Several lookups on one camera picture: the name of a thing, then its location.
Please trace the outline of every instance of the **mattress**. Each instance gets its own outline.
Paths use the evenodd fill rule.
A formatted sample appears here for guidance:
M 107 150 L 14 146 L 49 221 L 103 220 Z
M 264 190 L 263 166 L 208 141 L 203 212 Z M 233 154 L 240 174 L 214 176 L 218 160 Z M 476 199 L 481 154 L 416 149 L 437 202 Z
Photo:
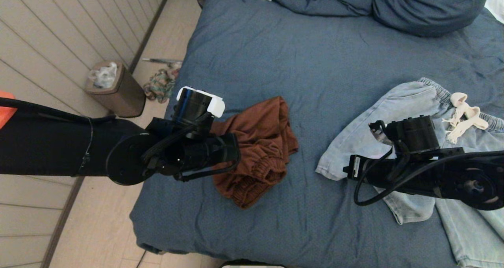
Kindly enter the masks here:
M 306 268 L 456 266 L 437 212 L 398 225 L 384 202 L 356 206 L 355 182 L 328 180 L 315 168 L 348 123 L 389 89 L 421 77 L 504 117 L 502 47 L 504 26 L 487 10 L 459 31 L 420 38 L 370 17 L 310 17 L 274 2 L 206 0 L 175 88 L 221 96 L 222 119 L 282 96 L 299 152 L 285 179 L 247 210 L 220 196 L 212 178 L 182 183 L 154 175 L 131 212 L 137 244 Z M 362 186 L 362 198 L 374 194 Z

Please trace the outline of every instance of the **colorful cloth on floor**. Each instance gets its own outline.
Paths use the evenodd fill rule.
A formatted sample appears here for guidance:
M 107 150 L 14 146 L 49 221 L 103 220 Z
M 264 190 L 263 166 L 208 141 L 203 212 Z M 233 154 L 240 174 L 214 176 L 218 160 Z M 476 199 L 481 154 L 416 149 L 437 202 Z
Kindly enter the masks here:
M 151 101 L 157 99 L 161 104 L 170 99 L 182 62 L 171 62 L 167 65 L 167 69 L 159 69 L 143 87 L 147 99 Z

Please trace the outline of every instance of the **pillow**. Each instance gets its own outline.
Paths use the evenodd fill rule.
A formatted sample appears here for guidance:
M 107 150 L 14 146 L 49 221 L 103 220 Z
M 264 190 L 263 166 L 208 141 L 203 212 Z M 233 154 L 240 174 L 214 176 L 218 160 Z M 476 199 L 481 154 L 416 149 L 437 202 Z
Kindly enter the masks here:
M 504 23 L 504 0 L 486 0 L 485 8 L 489 10 L 497 20 Z
M 373 16 L 386 26 L 437 37 L 473 22 L 486 0 L 373 0 Z

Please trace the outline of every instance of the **denim pants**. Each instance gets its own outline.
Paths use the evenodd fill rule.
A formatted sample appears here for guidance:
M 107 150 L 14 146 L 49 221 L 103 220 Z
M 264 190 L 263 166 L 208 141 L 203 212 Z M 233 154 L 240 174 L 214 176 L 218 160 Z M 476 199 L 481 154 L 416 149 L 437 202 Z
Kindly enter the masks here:
M 377 142 L 369 131 L 368 124 L 377 120 L 389 123 L 430 115 L 441 148 L 463 147 L 466 153 L 504 150 L 504 120 L 484 113 L 480 114 L 480 118 L 488 122 L 486 130 L 472 126 L 459 137 L 457 144 L 449 142 L 446 131 L 450 130 L 450 125 L 443 119 L 450 119 L 455 112 L 450 96 L 450 92 L 427 78 L 398 85 L 332 141 L 319 161 L 317 173 L 332 180 L 341 180 L 347 177 L 342 169 L 348 166 L 351 154 L 377 159 L 386 153 L 390 146 Z M 470 101 L 471 94 L 468 94 L 469 105 Z M 460 266 L 504 267 L 504 209 L 479 211 L 458 200 L 396 191 L 385 197 L 384 202 L 400 225 L 427 220 L 436 206 Z

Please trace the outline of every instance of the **plastic bag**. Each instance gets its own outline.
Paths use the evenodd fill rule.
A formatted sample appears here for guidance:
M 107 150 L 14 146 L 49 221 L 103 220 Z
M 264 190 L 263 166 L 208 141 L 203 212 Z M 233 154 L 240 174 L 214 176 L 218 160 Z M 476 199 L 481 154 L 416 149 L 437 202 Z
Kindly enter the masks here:
M 114 84 L 116 73 L 117 64 L 112 62 L 109 67 L 101 67 L 99 70 L 92 69 L 88 78 L 93 81 L 93 86 L 96 88 L 110 88 Z

